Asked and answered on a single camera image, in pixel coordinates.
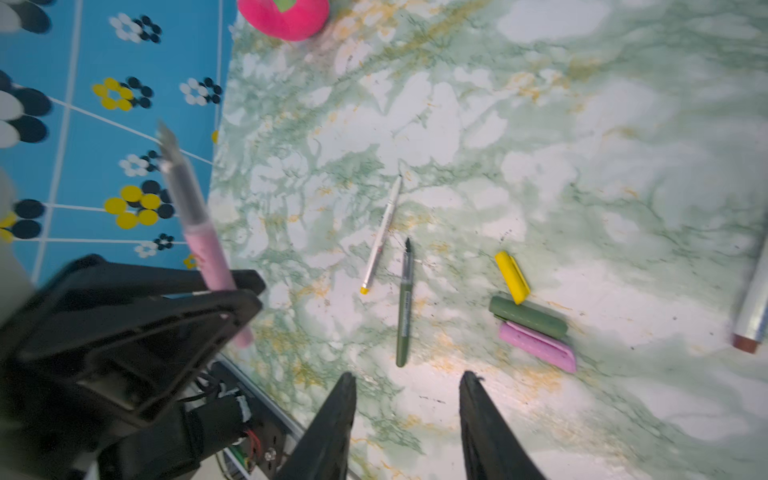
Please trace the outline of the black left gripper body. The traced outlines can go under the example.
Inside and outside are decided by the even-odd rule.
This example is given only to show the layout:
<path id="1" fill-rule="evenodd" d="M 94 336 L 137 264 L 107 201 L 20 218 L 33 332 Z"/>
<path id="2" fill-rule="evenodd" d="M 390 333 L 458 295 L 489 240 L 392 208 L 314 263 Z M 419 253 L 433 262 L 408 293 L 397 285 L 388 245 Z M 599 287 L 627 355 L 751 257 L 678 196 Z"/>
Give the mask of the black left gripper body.
<path id="1" fill-rule="evenodd" d="M 5 479 L 77 477 L 108 447 L 175 410 L 198 365 L 192 318 L 19 314 L 1 328 L 11 426 Z"/>

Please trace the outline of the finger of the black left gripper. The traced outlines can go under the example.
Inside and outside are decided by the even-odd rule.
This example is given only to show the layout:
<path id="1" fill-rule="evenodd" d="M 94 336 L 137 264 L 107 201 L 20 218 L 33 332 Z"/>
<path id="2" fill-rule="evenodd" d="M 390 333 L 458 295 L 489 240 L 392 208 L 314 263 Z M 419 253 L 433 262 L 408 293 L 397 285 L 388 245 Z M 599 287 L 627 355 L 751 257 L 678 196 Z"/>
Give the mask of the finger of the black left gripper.
<path id="1" fill-rule="evenodd" d="M 234 270 L 235 285 L 224 291 L 208 287 L 200 272 L 114 263 L 87 255 L 62 267 L 35 294 L 37 311 L 77 311 L 108 305 L 158 306 L 184 312 L 231 310 L 238 302 L 259 304 L 266 290 L 254 270 Z"/>
<path id="2" fill-rule="evenodd" d="M 154 420 L 261 310 L 108 305 L 45 319 L 17 363 L 99 420 Z"/>

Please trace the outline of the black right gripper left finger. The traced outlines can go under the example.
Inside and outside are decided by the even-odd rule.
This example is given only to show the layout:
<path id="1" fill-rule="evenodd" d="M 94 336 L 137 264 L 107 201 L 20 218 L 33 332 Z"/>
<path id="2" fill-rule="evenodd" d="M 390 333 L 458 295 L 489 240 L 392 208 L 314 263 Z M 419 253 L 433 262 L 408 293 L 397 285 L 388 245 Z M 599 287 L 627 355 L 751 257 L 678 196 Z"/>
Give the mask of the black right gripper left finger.
<path id="1" fill-rule="evenodd" d="M 356 401 L 356 378 L 345 372 L 275 478 L 346 479 Z"/>

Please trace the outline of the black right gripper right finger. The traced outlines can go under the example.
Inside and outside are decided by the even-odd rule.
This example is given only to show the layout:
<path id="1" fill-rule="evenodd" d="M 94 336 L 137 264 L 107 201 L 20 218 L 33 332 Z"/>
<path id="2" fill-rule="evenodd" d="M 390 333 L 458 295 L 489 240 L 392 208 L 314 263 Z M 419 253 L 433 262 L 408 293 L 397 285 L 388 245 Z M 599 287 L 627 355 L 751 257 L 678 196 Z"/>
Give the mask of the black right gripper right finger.
<path id="1" fill-rule="evenodd" d="M 467 479 L 545 479 L 472 371 L 460 381 L 459 414 Z"/>

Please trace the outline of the pink pen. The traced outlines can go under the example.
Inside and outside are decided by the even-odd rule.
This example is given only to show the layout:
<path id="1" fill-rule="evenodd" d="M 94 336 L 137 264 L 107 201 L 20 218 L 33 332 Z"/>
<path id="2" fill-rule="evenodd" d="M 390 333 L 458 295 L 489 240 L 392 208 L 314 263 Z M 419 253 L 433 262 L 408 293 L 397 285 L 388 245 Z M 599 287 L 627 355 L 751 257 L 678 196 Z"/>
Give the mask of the pink pen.
<path id="1" fill-rule="evenodd" d="M 195 295 L 234 291 L 233 274 L 191 163 L 181 151 L 175 134 L 162 121 L 158 122 L 156 140 L 161 151 L 160 171 L 205 284 L 205 289 Z"/>

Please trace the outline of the pink pen cap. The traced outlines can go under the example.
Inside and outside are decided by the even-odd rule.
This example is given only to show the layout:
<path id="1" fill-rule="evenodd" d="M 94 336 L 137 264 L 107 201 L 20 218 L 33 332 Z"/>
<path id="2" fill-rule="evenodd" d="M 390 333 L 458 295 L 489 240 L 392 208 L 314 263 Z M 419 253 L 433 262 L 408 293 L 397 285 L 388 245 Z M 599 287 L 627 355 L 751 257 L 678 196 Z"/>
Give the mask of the pink pen cap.
<path id="1" fill-rule="evenodd" d="M 502 322 L 499 325 L 498 335 L 504 342 L 565 372 L 577 371 L 575 354 L 561 341 L 511 322 Z"/>

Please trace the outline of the white marker pen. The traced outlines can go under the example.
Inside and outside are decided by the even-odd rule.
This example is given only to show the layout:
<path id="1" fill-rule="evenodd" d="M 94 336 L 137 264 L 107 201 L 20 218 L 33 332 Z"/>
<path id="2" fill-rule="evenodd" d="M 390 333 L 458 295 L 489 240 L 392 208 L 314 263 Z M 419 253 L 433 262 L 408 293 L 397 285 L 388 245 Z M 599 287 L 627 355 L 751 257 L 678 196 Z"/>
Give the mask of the white marker pen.
<path id="1" fill-rule="evenodd" d="M 732 330 L 732 345 L 755 354 L 767 326 L 767 240 L 764 240 L 756 268 Z"/>

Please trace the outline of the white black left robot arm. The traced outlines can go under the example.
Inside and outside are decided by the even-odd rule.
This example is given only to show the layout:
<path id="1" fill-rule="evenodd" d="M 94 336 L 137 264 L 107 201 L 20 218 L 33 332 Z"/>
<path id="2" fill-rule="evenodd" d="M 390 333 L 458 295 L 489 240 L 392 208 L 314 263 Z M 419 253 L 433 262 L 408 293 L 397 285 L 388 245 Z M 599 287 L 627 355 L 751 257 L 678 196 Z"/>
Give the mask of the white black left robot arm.
<path id="1" fill-rule="evenodd" d="M 261 310 L 265 284 L 233 272 L 228 291 L 194 270 L 88 255 L 1 323 L 5 479 L 190 477 L 234 442 L 241 403 L 190 409 L 185 391 Z"/>

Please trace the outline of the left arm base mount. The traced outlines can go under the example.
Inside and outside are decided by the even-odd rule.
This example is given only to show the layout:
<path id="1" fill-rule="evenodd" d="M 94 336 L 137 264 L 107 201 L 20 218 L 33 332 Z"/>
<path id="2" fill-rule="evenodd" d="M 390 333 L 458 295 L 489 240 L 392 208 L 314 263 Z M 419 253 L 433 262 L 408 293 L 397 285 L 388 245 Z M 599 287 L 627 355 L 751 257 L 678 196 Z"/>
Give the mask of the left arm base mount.
<path id="1" fill-rule="evenodd" d="M 250 414 L 241 439 L 216 455 L 226 479 L 274 479 L 287 462 L 303 428 L 235 364 L 219 357 L 208 373 L 219 382 L 222 395 L 241 398 Z"/>

